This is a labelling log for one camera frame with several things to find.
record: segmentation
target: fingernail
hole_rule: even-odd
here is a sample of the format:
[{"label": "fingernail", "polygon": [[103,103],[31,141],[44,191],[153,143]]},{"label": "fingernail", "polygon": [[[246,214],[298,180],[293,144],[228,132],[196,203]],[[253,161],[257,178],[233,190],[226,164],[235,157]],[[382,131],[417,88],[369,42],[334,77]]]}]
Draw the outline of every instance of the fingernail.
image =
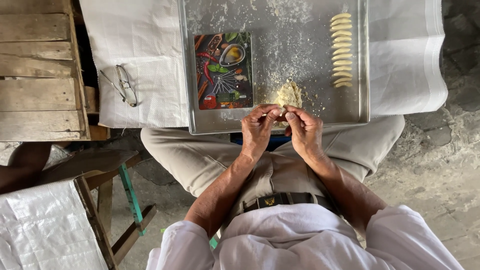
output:
[{"label": "fingernail", "polygon": [[295,115],[293,115],[292,112],[287,112],[287,114],[285,115],[285,117],[286,117],[288,120],[292,120],[293,118],[295,118]]}]

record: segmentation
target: hand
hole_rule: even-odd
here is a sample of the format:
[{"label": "hand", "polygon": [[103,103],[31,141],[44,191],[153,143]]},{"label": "hand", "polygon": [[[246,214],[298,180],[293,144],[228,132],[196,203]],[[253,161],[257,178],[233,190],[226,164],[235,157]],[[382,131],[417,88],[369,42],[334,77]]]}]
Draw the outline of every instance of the hand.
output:
[{"label": "hand", "polygon": [[284,112],[289,126],[285,136],[292,135],[295,151],[305,160],[324,160],[327,156],[322,149],[323,121],[303,109],[285,105]]},{"label": "hand", "polygon": [[267,148],[272,124],[280,115],[277,104],[261,104],[241,121],[243,145],[241,153],[255,162],[260,159]]}]

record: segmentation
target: man's left hand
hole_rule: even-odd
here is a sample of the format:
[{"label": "man's left hand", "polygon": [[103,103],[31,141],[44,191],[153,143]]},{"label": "man's left hand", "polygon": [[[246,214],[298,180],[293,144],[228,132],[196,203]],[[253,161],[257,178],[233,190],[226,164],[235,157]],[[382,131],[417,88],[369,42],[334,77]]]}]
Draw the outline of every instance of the man's left hand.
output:
[{"label": "man's left hand", "polygon": [[261,104],[242,119],[243,145],[241,153],[243,155],[255,161],[260,159],[270,140],[272,124],[280,113],[277,104]]}]

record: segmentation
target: wooden crate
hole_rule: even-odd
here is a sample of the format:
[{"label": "wooden crate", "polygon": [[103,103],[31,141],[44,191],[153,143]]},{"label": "wooden crate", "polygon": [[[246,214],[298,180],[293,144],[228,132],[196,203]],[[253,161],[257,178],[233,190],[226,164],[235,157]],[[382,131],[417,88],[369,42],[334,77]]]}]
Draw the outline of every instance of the wooden crate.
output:
[{"label": "wooden crate", "polygon": [[83,84],[70,0],[0,1],[0,141],[105,140]]}]

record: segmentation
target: leather belt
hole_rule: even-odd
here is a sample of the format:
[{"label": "leather belt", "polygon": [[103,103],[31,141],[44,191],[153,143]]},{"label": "leather belt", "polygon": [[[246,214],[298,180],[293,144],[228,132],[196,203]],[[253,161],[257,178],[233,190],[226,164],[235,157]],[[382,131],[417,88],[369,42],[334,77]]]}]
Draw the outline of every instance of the leather belt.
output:
[{"label": "leather belt", "polygon": [[313,197],[312,194],[308,192],[280,192],[272,195],[263,196],[257,198],[257,203],[245,208],[243,212],[246,213],[248,211],[272,207],[280,204],[285,205],[298,203],[315,203],[338,215],[337,210],[335,209],[333,204],[328,201],[327,198],[318,195],[315,195],[315,197]]}]

